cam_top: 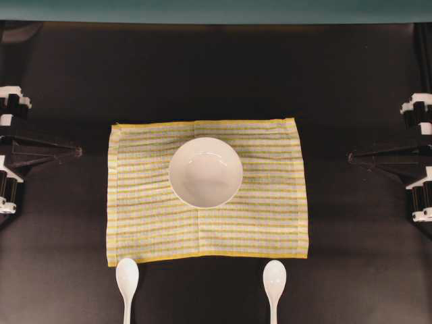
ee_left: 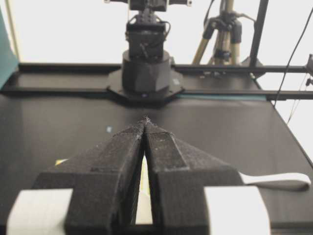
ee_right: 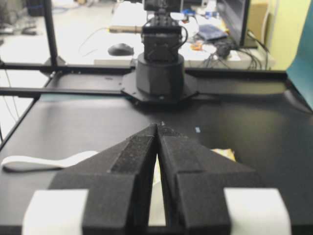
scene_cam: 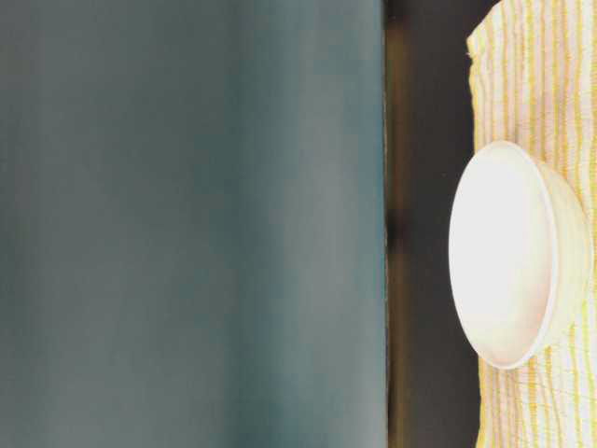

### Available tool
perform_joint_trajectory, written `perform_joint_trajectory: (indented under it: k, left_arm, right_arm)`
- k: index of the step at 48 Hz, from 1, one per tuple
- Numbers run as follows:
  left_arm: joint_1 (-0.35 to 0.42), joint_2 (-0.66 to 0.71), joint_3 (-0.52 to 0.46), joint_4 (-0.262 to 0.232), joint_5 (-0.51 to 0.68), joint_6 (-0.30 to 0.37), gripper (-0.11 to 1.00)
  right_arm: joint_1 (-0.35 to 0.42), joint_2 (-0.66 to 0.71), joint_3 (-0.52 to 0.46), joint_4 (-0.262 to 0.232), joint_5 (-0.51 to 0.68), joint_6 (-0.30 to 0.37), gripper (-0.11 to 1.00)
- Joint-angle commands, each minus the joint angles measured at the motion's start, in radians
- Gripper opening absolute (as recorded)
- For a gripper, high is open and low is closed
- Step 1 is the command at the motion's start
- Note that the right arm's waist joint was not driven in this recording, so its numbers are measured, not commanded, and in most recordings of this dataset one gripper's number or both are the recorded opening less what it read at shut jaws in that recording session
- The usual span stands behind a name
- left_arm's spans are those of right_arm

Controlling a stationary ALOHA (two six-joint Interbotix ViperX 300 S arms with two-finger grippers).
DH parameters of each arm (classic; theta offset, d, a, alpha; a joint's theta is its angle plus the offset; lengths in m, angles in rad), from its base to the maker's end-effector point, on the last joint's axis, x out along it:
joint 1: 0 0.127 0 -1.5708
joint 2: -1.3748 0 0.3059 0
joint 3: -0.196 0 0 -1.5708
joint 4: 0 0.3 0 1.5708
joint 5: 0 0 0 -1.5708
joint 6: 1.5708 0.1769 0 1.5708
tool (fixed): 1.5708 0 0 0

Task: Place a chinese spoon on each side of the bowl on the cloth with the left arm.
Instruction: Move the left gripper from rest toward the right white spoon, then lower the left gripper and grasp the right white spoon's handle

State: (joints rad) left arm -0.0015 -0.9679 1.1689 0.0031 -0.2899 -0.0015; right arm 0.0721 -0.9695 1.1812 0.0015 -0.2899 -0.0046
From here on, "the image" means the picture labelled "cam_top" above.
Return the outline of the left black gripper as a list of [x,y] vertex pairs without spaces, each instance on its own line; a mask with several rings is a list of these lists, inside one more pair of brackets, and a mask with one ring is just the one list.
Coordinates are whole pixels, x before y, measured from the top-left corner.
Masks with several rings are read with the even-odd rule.
[[[18,186],[24,182],[20,176],[32,176],[82,155],[82,148],[73,143],[12,136],[14,119],[26,119],[31,108],[31,100],[19,86],[1,87],[1,214],[16,213]],[[6,166],[7,155],[12,155],[11,167]]]

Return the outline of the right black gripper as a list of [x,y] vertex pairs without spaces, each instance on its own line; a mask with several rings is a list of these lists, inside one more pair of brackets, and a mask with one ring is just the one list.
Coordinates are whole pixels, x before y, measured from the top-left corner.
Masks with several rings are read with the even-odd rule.
[[348,162],[394,175],[411,194],[412,220],[431,220],[431,94],[414,93],[400,109],[414,146],[370,146],[347,154]]

